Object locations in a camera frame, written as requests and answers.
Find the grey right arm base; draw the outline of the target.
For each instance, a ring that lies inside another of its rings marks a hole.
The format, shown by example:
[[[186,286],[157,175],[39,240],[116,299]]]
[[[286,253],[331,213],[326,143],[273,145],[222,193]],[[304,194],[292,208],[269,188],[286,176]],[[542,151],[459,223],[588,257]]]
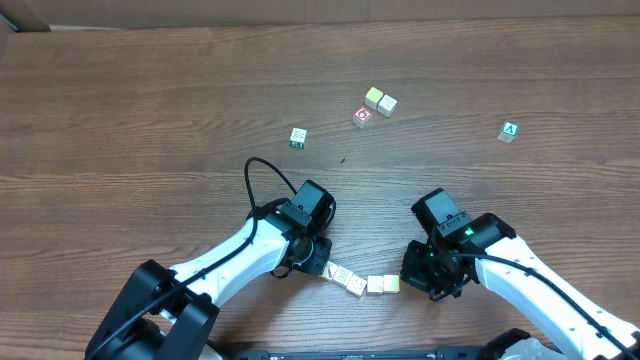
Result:
[[[567,360],[567,357],[543,345],[528,332],[512,328],[488,342],[477,360]]]

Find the wooden block with dots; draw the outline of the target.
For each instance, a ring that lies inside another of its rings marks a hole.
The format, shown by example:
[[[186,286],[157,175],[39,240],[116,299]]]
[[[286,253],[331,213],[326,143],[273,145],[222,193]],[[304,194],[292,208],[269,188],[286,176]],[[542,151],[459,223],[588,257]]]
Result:
[[[357,275],[352,275],[347,283],[346,290],[357,297],[361,297],[367,287],[367,281]]]

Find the wooden block with squiggle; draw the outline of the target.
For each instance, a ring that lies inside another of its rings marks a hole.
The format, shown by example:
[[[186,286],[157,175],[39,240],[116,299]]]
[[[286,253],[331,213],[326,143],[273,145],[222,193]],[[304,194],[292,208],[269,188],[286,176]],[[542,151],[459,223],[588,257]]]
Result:
[[[379,275],[370,275],[367,277],[367,293],[382,294],[384,292],[384,277]]]

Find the wooden block number three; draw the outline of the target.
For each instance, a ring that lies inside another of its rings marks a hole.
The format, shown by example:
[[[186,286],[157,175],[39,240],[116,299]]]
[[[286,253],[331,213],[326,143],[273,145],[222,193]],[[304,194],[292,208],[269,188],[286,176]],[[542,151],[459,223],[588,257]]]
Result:
[[[397,274],[385,274],[383,276],[383,292],[398,293],[400,291],[400,276]]]

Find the wooden block with hammer picture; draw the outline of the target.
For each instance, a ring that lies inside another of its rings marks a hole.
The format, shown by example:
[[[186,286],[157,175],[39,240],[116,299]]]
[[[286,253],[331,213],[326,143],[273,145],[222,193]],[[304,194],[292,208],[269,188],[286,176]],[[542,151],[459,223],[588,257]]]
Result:
[[[324,266],[321,277],[326,281],[332,282],[338,268],[338,265],[334,264],[331,261],[328,261]]]

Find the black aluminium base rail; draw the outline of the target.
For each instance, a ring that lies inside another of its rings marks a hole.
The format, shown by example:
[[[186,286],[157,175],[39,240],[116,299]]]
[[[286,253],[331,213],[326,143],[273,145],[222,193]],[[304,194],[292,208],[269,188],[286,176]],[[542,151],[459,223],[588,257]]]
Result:
[[[203,356],[225,360],[498,360],[505,354],[492,346],[442,346],[431,350],[269,352],[216,350],[208,341]]]

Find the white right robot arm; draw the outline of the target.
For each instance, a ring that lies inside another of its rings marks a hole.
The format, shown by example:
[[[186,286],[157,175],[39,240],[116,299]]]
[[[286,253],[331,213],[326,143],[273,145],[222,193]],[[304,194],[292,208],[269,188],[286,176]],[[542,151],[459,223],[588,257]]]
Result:
[[[409,243],[400,277],[430,300],[457,298],[474,282],[518,309],[568,359],[638,358],[638,327],[581,294],[497,216],[416,217],[428,239]]]

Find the yellow sided wooden block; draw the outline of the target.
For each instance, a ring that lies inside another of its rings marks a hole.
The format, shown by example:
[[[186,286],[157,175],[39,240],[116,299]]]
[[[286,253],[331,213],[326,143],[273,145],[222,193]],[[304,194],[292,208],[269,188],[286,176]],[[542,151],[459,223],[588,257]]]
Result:
[[[344,288],[346,288],[351,281],[353,276],[353,272],[347,268],[342,266],[338,266],[335,270],[335,273],[332,277],[332,281]]]

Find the plain wooden block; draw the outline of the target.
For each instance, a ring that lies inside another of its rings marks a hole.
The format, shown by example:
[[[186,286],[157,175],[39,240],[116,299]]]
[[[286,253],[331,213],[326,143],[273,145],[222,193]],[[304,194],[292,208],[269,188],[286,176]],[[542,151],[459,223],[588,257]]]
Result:
[[[397,100],[389,96],[388,94],[385,94],[378,102],[377,111],[385,117],[390,117],[395,111],[396,106]]]

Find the red framed wooden block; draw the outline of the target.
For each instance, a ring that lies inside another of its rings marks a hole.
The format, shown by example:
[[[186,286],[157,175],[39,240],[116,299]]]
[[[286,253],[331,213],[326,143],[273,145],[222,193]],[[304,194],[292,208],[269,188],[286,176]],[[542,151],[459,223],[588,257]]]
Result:
[[[372,113],[366,106],[360,106],[353,113],[353,123],[360,129],[363,129],[371,120]]]

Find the green letter wooden block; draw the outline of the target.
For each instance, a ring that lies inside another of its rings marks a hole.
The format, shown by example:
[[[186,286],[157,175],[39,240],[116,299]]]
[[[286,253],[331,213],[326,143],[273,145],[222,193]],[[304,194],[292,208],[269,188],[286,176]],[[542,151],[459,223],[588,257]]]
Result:
[[[518,136],[519,128],[518,124],[505,121],[497,139],[505,143],[511,143]]]

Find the yellow top wooden block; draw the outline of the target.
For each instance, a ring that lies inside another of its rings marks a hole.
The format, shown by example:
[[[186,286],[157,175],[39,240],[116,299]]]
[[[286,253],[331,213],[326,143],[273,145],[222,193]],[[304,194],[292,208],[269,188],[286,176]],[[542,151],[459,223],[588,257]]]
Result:
[[[384,93],[376,87],[371,87],[366,95],[364,103],[366,106],[376,110],[378,107],[378,103],[383,98]]]

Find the green sided wooden block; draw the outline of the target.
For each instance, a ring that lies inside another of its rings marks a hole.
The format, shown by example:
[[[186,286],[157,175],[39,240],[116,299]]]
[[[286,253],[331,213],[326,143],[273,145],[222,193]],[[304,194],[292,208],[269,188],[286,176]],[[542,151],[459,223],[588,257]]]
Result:
[[[293,128],[289,143],[291,147],[304,149],[307,137],[307,130],[301,128]]]

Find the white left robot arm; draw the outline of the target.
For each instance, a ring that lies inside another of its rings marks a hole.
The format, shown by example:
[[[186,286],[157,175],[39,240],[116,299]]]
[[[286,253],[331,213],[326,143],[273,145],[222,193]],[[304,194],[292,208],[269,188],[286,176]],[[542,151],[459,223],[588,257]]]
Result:
[[[88,359],[215,359],[207,341],[221,307],[255,278],[284,266],[320,275],[332,242],[312,217],[251,216],[205,254],[165,268],[138,266],[91,338]]]

